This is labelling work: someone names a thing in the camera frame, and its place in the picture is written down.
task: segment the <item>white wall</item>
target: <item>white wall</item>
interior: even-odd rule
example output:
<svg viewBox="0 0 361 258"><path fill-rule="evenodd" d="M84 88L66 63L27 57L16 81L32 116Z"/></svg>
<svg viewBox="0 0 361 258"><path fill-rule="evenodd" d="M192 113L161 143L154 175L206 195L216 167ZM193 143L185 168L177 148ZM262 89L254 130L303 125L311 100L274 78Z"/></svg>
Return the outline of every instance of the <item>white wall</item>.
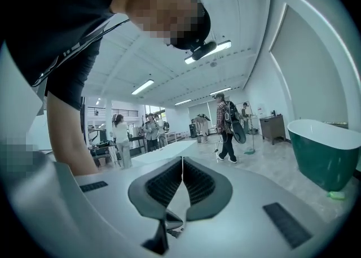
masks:
<svg viewBox="0 0 361 258"><path fill-rule="evenodd" d="M289 139L287 125L291 120L281 84L278 82L274 62L269 54L263 53L258 58L252 76L245 87L245 92L253 114L257 115L257 108L263 107L266 116L270 116L273 110L277 115L283 115L286 138Z"/></svg>
<svg viewBox="0 0 361 258"><path fill-rule="evenodd" d="M293 106L282 72L268 51L278 31L283 9L282 0L271 0L262 48L244 92L254 114L258 115L258 108L262 107L265 116L270 116L273 110L283 115L286 137L289 139L287 124L294 119Z"/></svg>
<svg viewBox="0 0 361 258"><path fill-rule="evenodd" d="M189 133L191 123L188 107L181 108L166 108L165 115L167 117L167 121L169 123L169 131L177 132L177 133Z"/></svg>
<svg viewBox="0 0 361 258"><path fill-rule="evenodd" d="M235 90L230 93L230 101L237 105L237 109L239 110L239 105L247 102L248 96L244 90Z"/></svg>
<svg viewBox="0 0 361 258"><path fill-rule="evenodd" d="M282 113L285 125L295 119L290 88L280 66L269 52L286 4L308 23L327 49L345 92L350 128L361 131L361 90L353 65L353 62L361 64L361 51L357 49L361 47L361 40L356 34L356 26L339 0L271 0L262 49L245 86L251 106L262 104L266 112L276 110L276 113ZM327 73L319 82L322 83L325 78Z"/></svg>
<svg viewBox="0 0 361 258"><path fill-rule="evenodd" d="M347 122L336 66L315 31L292 8L272 48L292 97L296 119Z"/></svg>
<svg viewBox="0 0 361 258"><path fill-rule="evenodd" d="M345 92L349 128L361 132L361 39L351 16L340 0L285 1L324 43Z"/></svg>

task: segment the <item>marble floor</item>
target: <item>marble floor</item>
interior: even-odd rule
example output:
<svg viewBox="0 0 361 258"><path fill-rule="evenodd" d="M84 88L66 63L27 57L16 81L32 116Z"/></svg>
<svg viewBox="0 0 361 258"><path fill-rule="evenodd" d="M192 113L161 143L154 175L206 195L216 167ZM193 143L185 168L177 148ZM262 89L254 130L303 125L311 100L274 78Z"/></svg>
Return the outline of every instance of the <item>marble floor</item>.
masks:
<svg viewBox="0 0 361 258"><path fill-rule="evenodd" d="M327 197L325 190L298 170L292 145L288 142L276 141L273 146L270 141L263 140L262 136L255 135L254 148L256 151L252 155L246 155L244 152L252 148L252 136L248 135L247 141L243 145L232 142L237 157L237 164L233 164L227 161L228 156L224 161L217 160L214 150L218 141L217 135L211 135L208 143L198 144L202 158L222 163L228 167L249 170L273 180L310 205L325 222L330 222L348 212L354 204L354 198L359 189L359 181L356 178L352 177L342 190L346 195L345 200L339 201Z"/></svg>

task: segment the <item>white ceiling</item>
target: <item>white ceiling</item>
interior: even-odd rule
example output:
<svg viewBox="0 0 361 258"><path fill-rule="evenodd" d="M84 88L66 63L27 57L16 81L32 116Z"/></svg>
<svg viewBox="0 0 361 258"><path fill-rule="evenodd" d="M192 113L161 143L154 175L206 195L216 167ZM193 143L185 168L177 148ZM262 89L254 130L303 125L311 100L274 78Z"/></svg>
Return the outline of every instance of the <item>white ceiling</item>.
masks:
<svg viewBox="0 0 361 258"><path fill-rule="evenodd" d="M186 64L186 51L167 47L126 23L104 36L83 94L171 107L226 87L243 88L261 48L270 0L202 1L212 21L206 42L231 40L232 48ZM117 15L109 27L125 19ZM152 86L131 95L150 78Z"/></svg>

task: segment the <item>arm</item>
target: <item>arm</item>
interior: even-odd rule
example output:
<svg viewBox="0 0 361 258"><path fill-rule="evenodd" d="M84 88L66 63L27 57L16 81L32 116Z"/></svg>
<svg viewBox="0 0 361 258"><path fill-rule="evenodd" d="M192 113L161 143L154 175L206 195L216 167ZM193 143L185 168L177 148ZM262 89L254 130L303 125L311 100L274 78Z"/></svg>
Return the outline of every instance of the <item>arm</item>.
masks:
<svg viewBox="0 0 361 258"><path fill-rule="evenodd" d="M73 175L98 173L82 132L80 99L84 83L99 54L100 40L57 68L47 80L47 122L57 161Z"/></svg>
<svg viewBox="0 0 361 258"><path fill-rule="evenodd" d="M55 159L68 164L74 176L98 173L84 142L79 112L48 93L47 122Z"/></svg>

